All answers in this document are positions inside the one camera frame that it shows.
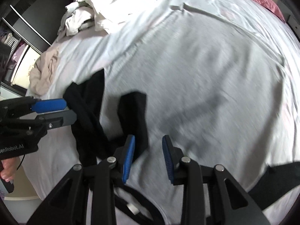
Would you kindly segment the person left hand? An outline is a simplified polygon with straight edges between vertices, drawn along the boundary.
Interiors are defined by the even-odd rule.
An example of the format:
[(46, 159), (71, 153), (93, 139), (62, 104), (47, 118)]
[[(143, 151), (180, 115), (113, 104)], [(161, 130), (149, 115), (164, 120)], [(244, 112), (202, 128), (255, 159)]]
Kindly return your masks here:
[(1, 171), (1, 178), (5, 182), (10, 182), (15, 178), (16, 172), (20, 166), (20, 157), (13, 157), (1, 161), (3, 170)]

